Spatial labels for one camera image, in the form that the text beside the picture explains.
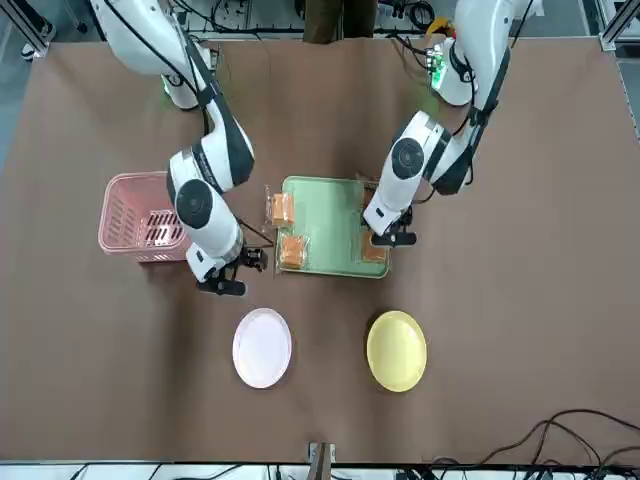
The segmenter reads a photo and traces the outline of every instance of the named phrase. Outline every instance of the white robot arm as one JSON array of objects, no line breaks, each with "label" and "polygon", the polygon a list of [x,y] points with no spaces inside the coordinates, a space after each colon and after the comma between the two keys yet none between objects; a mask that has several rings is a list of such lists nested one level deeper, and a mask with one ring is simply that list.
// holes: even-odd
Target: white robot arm
[{"label": "white robot arm", "polygon": [[375,245],[395,247],[416,242],[415,234],[407,233],[406,227],[411,223],[411,202],[422,178],[441,195],[458,193],[469,183],[476,148],[498,104],[509,66],[514,3],[519,2],[458,0],[454,20],[458,38],[450,54],[456,71],[465,75],[471,69],[477,82],[468,122],[454,138],[419,111],[394,139],[378,188],[364,212],[365,221],[375,232]]},{"label": "white robot arm", "polygon": [[[122,63],[143,75],[162,75],[178,107],[204,105],[213,119],[211,133],[169,161],[167,190],[193,241],[187,262],[199,287],[220,295],[243,295],[246,287],[235,279],[237,268],[262,271],[267,259],[261,249],[246,247],[222,194],[249,179],[253,147],[209,71],[210,52],[184,35],[157,0],[92,0],[92,6]],[[227,270],[232,270],[231,279],[226,278]]]}]

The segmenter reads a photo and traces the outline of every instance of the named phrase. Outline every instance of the white plate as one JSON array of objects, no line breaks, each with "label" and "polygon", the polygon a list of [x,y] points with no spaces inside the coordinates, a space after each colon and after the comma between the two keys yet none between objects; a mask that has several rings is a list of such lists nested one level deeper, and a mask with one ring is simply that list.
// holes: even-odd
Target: white plate
[{"label": "white plate", "polygon": [[240,378],[253,388],[268,388],[287,371],[291,332],[275,310],[258,308],[240,322],[233,337],[233,363]]}]

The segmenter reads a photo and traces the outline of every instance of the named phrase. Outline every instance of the pink basket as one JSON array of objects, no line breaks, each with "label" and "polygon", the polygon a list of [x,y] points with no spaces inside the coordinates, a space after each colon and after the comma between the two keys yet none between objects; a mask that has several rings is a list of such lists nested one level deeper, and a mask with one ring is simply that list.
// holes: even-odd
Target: pink basket
[{"label": "pink basket", "polygon": [[105,253],[138,262],[185,260],[191,241],[169,201],[167,173],[114,177],[104,194],[98,241]]}]

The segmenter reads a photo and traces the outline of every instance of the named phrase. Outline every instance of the brown mat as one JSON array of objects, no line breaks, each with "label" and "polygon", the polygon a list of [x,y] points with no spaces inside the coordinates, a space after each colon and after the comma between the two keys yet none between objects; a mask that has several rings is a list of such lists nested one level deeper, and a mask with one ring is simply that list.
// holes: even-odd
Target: brown mat
[{"label": "brown mat", "polygon": [[[417,105],[450,128],[460,117],[387,41],[237,42],[224,55],[256,150],[227,199],[254,222],[265,183],[379,174]],[[301,462],[327,440],[342,462],[473,463],[563,408],[640,423],[640,149],[614,60],[596,39],[521,40],[500,100],[474,185],[416,210],[419,244],[393,253],[386,279],[243,271],[248,297],[218,298],[184,264],[142,268],[96,238],[109,179],[165,168],[201,135],[199,114],[106,45],[53,45],[0,181],[0,456]],[[268,391],[231,363],[255,307],[278,310],[295,339]],[[378,387],[363,355],[367,322],[390,308],[430,341],[403,395]],[[638,442],[598,419],[567,424],[604,452]],[[588,462],[551,437],[543,458]]]}]

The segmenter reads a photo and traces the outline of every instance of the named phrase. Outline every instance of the green tray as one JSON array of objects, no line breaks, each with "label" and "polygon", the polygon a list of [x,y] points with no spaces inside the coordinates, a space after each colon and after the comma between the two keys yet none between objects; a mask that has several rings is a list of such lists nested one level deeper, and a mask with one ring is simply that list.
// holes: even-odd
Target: green tray
[{"label": "green tray", "polygon": [[307,238],[307,258],[301,269],[288,272],[319,273],[349,277],[382,278],[386,263],[362,261],[362,196],[364,186],[356,180],[288,177],[282,191],[293,194],[295,221],[278,231]]}]

